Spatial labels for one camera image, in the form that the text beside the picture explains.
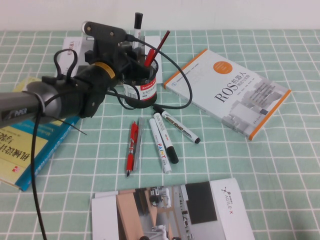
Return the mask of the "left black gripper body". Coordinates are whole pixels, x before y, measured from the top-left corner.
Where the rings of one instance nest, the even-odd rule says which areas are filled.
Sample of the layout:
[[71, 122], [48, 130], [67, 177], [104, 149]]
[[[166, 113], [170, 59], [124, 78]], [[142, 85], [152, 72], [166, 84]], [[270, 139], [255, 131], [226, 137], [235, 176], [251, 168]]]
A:
[[129, 53], [119, 52], [118, 43], [110, 43], [95, 39], [93, 49], [84, 54], [90, 67], [85, 71], [87, 78], [97, 78], [108, 75], [110, 78], [135, 78], [137, 76], [137, 61]]

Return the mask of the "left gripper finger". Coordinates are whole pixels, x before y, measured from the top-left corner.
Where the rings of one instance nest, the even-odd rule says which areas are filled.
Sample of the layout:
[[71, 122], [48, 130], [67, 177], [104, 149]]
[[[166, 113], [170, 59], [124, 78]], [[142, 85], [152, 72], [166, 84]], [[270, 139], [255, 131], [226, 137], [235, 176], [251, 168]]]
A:
[[145, 54], [142, 53], [141, 47], [132, 48], [129, 52], [129, 56], [140, 64], [143, 64], [145, 61]]
[[129, 41], [123, 41], [118, 43], [118, 48], [120, 53], [130, 54], [133, 52], [132, 43]]

